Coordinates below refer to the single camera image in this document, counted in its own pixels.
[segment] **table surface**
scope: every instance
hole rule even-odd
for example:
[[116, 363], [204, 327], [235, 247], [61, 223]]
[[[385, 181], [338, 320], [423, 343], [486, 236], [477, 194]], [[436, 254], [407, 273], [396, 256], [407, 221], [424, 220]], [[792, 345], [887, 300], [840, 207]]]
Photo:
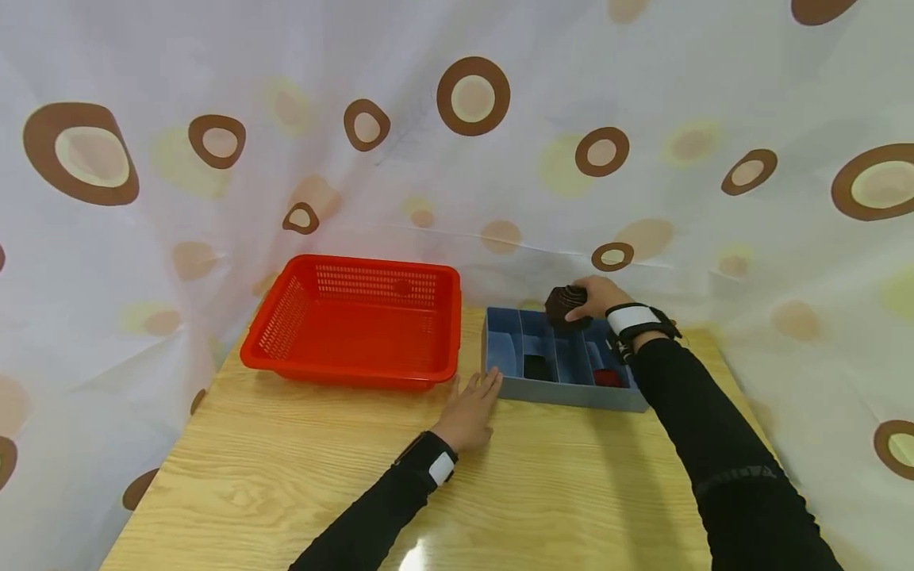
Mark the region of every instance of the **table surface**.
[[[464, 380], [482, 326], [481, 310], [463, 310]], [[711, 334], [690, 330], [684, 344], [761, 435]], [[239, 347], [102, 571], [285, 569], [445, 397], [288, 382], [246, 368]], [[709, 569], [689, 480], [652, 410], [500, 400], [492, 426], [488, 450], [461, 458], [382, 569]]]

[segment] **black wrist strap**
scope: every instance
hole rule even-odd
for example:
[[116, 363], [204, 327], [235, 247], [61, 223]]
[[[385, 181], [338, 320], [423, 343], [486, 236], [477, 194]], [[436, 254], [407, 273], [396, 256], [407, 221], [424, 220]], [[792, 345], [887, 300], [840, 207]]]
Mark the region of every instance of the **black wrist strap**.
[[642, 333], [656, 331], [671, 339], [682, 337], [666, 313], [643, 303], [613, 306], [606, 311], [606, 319], [610, 322], [610, 348], [625, 363], [628, 363], [634, 354], [634, 338]]
[[394, 460], [394, 466], [417, 474], [429, 487], [429, 493], [449, 481], [457, 464], [457, 454], [434, 432], [420, 433]]

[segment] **red object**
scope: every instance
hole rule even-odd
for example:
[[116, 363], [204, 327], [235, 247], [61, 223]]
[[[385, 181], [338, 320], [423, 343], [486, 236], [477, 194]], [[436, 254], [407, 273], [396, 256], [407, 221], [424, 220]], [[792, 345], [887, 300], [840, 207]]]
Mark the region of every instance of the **red object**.
[[612, 369], [597, 369], [593, 372], [593, 383], [596, 386], [622, 388], [622, 377]]
[[457, 371], [460, 320], [454, 268], [297, 256], [254, 317], [241, 362], [292, 380], [426, 390]]

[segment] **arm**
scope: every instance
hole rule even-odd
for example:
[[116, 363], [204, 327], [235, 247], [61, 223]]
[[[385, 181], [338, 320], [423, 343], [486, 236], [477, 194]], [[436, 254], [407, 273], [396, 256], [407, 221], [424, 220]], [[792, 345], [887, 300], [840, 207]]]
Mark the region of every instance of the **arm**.
[[[588, 289], [579, 315], [632, 301], [605, 278], [575, 285]], [[805, 500], [701, 362], [656, 332], [637, 336], [633, 350], [638, 386], [692, 481], [713, 569], [840, 570]]]
[[498, 369], [485, 378], [474, 375], [462, 393], [458, 379], [454, 379], [438, 423], [331, 523], [299, 555], [290, 571], [377, 569], [399, 531], [446, 481], [458, 454], [479, 449], [491, 438], [492, 429], [486, 424], [502, 379]]

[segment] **black long sleeve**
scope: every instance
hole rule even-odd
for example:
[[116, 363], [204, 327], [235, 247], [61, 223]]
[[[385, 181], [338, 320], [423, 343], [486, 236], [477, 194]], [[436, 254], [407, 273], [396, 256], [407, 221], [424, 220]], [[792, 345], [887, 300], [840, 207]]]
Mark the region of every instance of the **black long sleeve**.
[[429, 493], [415, 471], [391, 466], [299, 555], [290, 571], [374, 571]]
[[714, 571], [841, 569], [806, 501], [691, 352], [653, 340], [632, 370], [692, 480]]

